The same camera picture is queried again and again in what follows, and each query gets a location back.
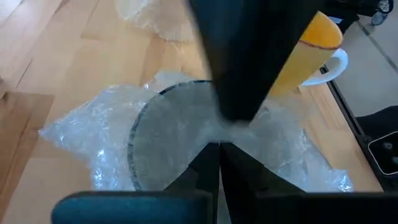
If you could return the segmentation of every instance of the mug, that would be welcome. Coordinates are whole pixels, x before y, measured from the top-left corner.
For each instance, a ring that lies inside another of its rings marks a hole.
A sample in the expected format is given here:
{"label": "mug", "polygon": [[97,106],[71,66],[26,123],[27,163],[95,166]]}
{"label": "mug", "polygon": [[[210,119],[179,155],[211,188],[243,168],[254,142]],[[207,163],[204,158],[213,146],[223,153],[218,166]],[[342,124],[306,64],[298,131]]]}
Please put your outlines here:
{"label": "mug", "polygon": [[[300,85],[326,83],[339,76],[347,67],[347,53],[339,48],[343,34],[338,26],[322,12],[317,12],[300,40],[286,60],[270,95],[283,95]],[[311,77],[329,58],[337,58],[338,64],[320,77]]]}

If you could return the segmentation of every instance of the black metal frame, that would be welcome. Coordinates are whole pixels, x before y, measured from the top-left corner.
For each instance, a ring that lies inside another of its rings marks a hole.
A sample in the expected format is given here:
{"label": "black metal frame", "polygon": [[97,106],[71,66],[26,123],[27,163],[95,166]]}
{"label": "black metal frame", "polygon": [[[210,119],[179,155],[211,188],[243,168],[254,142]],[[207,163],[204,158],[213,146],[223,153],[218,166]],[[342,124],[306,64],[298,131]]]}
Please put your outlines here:
{"label": "black metal frame", "polygon": [[[322,67],[320,69],[321,73],[325,73],[328,71],[326,67]],[[356,120],[354,114],[351,112],[347,102],[344,99],[344,96],[340,92],[337,84],[334,81],[328,82],[329,89],[331,94],[334,96],[337,105],[339,106],[343,116],[347,120],[348,126],[351,128],[355,139],[357,140],[363,154],[365,155],[366,160],[368,160],[369,165],[371,166],[372,171],[376,175],[381,187],[385,191],[393,191],[398,188],[398,179],[393,177],[388,177],[382,174],[377,167],[376,162],[374,161],[369,149],[368,144],[371,142],[371,139],[367,137],[362,130],[361,126],[359,125],[358,121]]]}

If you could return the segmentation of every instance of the plastic wrap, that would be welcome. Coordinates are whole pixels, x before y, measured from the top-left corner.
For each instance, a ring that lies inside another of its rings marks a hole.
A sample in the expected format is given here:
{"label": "plastic wrap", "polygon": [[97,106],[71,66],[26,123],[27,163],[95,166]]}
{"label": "plastic wrap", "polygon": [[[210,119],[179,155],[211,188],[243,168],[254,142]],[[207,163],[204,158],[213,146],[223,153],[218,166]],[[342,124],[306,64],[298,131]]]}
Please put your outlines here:
{"label": "plastic wrap", "polygon": [[120,17],[134,26],[156,32],[166,40],[193,39],[184,0],[116,0]]}
{"label": "plastic wrap", "polygon": [[142,88],[109,87],[40,134],[87,160],[95,189],[163,190],[208,142],[230,141],[307,192],[352,191],[278,101],[247,126],[224,122],[214,99],[207,81],[158,73]]}

